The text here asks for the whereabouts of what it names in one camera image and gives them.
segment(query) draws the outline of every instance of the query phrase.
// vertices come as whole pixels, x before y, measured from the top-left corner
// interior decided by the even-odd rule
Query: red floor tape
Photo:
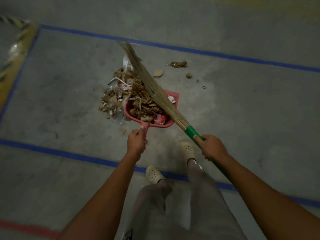
[[[55,232],[39,226],[20,225],[14,222],[9,222],[4,220],[0,220],[0,228],[22,232],[30,235],[36,235],[38,237],[49,238],[49,239],[56,239],[60,234],[59,232]]]

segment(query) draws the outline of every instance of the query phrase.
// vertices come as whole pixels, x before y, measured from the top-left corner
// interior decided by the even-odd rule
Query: broom
[[[205,141],[170,102],[166,93],[157,84],[155,79],[150,75],[150,73],[147,71],[144,65],[140,62],[131,44],[129,42],[118,43],[127,53],[129,60],[134,68],[134,71],[137,73],[139,78],[144,83],[146,91],[152,97],[152,100],[156,104],[158,104],[158,106],[160,106],[197,145],[198,143],[194,140],[194,136],[198,136],[203,141]],[[216,162],[214,162],[214,165],[223,173],[224,176],[226,176],[227,179],[229,179],[226,171],[220,165],[218,165]]]

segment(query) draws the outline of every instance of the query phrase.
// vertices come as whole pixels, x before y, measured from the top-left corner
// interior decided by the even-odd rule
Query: floor
[[[178,109],[200,134],[220,137],[231,155],[275,189],[320,201],[318,20],[213,0],[14,1],[5,0],[0,12],[45,25],[1,118],[0,219],[59,232],[122,159],[127,134],[138,124],[107,120],[98,111],[122,66],[116,37],[140,44],[134,48],[150,73],[164,70],[159,84],[180,94]],[[1,64],[16,32],[0,23]],[[188,68],[165,66],[183,60]],[[183,140],[175,124],[150,128],[137,166],[169,172],[168,217],[188,228],[190,190],[174,146]],[[214,179],[228,183],[199,149],[196,156]],[[147,184],[137,170],[117,239]],[[247,238],[265,239],[239,194],[222,193]],[[319,208],[305,207],[320,217]],[[8,230],[0,238],[41,239]]]

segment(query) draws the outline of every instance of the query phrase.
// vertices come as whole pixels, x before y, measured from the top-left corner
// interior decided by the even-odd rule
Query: broom bristles
[[[168,95],[163,91],[163,89],[150,75],[144,65],[140,62],[131,44],[129,42],[118,43],[127,53],[134,71],[138,74],[139,79],[141,79],[144,83],[146,91],[152,97],[153,101],[158,104],[158,106],[160,106],[183,131],[185,131],[189,126],[188,121],[174,107],[174,105],[168,99]]]

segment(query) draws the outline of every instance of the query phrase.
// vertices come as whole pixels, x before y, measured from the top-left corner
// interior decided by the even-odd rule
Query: gray pants
[[[190,230],[166,218],[165,201],[172,189],[160,180],[139,192],[124,239],[247,239],[215,181],[193,160],[187,173],[192,192]]]

